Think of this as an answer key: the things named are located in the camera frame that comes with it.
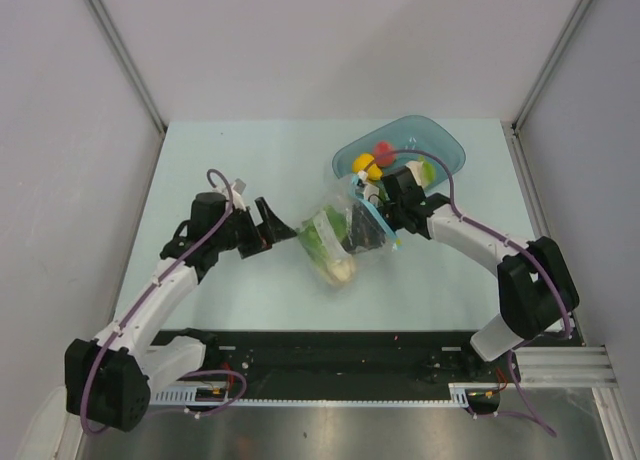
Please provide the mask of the clear zip top bag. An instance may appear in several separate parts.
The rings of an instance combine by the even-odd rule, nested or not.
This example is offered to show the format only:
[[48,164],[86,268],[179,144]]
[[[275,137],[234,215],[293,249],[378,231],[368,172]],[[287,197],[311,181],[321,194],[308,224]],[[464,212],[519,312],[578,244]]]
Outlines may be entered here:
[[341,288],[400,248],[398,235],[379,211],[386,199],[367,174],[349,174],[333,182],[300,222],[296,238],[326,283]]

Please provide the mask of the green fake lettuce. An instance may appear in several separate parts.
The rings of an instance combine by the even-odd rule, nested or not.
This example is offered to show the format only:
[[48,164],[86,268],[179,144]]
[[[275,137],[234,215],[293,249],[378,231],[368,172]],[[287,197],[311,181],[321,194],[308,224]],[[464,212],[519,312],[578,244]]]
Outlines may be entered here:
[[331,286],[349,283],[356,266],[352,254],[344,250],[348,209],[326,205],[296,230],[297,239],[316,272]]

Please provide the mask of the yellow fake lemon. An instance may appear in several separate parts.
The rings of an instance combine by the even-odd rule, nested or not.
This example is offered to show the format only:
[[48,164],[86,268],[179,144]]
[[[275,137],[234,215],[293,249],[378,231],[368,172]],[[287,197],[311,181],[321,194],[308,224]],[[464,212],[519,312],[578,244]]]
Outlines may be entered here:
[[378,166],[375,157],[370,153],[360,154],[351,165],[352,172],[354,174],[363,173],[369,181],[379,181],[383,172]]

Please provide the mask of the red fake pepper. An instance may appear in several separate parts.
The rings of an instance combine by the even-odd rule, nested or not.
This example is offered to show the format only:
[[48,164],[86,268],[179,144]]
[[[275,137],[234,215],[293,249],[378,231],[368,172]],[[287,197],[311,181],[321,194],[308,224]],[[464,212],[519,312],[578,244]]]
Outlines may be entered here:
[[395,147],[388,141],[382,140],[377,142],[373,147],[373,156],[375,163],[381,168],[390,167],[395,159]]

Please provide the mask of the white fake garlic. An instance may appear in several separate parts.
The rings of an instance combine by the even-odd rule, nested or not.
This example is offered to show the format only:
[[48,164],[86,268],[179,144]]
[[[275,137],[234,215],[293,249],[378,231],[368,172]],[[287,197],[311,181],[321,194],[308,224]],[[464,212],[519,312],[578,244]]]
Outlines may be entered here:
[[425,189],[436,179],[435,167],[426,160],[411,160],[405,166],[412,173],[417,185]]

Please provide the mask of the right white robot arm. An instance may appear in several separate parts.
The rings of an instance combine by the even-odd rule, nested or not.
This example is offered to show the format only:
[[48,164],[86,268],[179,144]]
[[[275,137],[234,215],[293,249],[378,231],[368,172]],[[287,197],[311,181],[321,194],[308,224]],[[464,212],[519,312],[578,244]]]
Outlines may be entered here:
[[439,242],[462,253],[495,276],[499,313],[470,339],[461,356],[463,373],[484,381],[497,358],[546,333],[559,322],[555,338],[572,334],[569,314],[580,299],[559,245],[547,236],[522,240],[500,233],[464,214],[452,194],[426,195],[416,175],[401,167],[382,177],[385,194],[370,192],[360,172],[352,181],[355,198],[385,233],[399,230]]

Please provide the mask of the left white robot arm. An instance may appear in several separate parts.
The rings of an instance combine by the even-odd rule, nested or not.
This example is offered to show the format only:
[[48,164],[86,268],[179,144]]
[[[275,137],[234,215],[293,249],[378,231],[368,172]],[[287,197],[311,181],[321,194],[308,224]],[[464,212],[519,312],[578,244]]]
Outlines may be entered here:
[[239,194],[196,195],[190,216],[163,247],[151,279],[133,303],[90,340],[76,339],[64,355],[66,409],[82,428],[128,432],[156,393],[193,373],[207,380],[223,362],[217,338],[187,328],[155,351],[149,348],[171,313],[226,251],[248,258],[295,237],[264,198],[255,223]]

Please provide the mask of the teal plastic bin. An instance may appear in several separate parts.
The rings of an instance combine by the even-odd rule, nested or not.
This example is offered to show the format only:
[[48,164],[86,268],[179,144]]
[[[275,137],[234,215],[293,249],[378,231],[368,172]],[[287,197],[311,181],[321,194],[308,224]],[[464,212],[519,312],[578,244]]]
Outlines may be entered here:
[[351,174],[352,162],[362,153],[373,155],[373,147],[379,141],[388,141],[397,151],[394,163],[381,168],[383,173],[391,172],[411,160],[426,160],[436,170],[436,179],[425,191],[434,189],[448,180],[442,166],[418,150],[438,157],[451,174],[457,173],[466,161],[466,154],[458,141],[438,123],[424,116],[409,115],[394,120],[356,139],[338,150],[332,159],[332,169],[337,178]]

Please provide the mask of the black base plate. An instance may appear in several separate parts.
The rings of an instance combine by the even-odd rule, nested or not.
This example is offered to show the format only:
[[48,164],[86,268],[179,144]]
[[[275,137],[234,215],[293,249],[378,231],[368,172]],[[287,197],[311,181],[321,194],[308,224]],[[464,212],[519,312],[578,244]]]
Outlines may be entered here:
[[198,331],[187,335],[206,347],[204,369],[228,366],[248,386],[283,380],[344,377],[371,382],[407,379],[430,384],[496,383],[519,378],[515,358],[482,361],[468,331],[454,332],[277,332]]

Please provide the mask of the aluminium frame rail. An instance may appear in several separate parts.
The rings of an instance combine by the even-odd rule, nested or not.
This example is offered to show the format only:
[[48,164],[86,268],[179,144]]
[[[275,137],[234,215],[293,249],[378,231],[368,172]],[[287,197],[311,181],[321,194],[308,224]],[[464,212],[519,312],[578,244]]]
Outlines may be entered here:
[[617,385],[604,347],[526,347],[516,352],[520,383],[536,388],[610,388]]

